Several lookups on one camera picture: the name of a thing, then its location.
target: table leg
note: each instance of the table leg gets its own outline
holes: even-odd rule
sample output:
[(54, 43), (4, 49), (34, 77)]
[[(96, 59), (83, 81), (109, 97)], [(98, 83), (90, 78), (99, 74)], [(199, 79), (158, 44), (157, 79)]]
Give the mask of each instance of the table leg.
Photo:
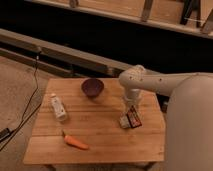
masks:
[(155, 165), (156, 162), (149, 162), (147, 165), (143, 166), (143, 170), (144, 171), (148, 171), (149, 169), (151, 169), (154, 165)]
[(56, 168), (51, 164), (44, 165), (49, 171), (56, 171)]

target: bottle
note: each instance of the bottle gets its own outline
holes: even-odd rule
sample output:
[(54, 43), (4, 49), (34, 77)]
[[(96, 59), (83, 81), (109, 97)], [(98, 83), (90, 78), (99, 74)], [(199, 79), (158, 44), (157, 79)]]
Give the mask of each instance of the bottle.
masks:
[(56, 119), (60, 122), (66, 120), (67, 113), (64, 109), (64, 106), (63, 106), (60, 98), (58, 98), (55, 93), (51, 94), (51, 104), (54, 109)]

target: purple bowl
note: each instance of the purple bowl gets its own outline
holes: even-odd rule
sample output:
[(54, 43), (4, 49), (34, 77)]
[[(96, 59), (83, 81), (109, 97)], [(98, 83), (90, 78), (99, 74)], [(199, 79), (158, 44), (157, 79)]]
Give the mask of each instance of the purple bowl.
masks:
[(104, 83), (97, 78), (89, 78), (81, 85), (82, 91), (88, 97), (97, 97), (104, 89)]

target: table top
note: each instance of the table top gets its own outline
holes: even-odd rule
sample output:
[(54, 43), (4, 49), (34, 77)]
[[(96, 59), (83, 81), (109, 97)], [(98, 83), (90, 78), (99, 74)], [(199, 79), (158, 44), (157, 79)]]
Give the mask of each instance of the table top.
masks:
[[(89, 99), (81, 90), (85, 79), (50, 79), (37, 115), (25, 164), (85, 164), (163, 161), (165, 122), (156, 95), (141, 92), (139, 115), (142, 126), (122, 129), (123, 88), (118, 79), (105, 78), (101, 94)], [(50, 103), (51, 93), (63, 102), (69, 115), (59, 123)], [(90, 146), (80, 150), (68, 146), (61, 130)]]

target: shelf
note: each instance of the shelf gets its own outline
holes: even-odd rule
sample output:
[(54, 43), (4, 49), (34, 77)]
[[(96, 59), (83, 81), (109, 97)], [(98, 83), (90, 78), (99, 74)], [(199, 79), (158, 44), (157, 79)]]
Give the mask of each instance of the shelf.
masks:
[[(196, 27), (196, 12), (192, 12), (187, 25), (181, 25), (184, 3), (179, 0), (152, 0), (150, 8), (145, 9), (146, 0), (27, 0), (34, 3), (61, 7), (73, 11), (98, 15), (102, 17), (147, 25), (199, 37), (213, 38), (213, 32), (203, 34)], [(213, 2), (201, 0), (201, 21), (205, 21), (213, 7)], [(148, 20), (142, 20), (143, 12), (148, 11)]]

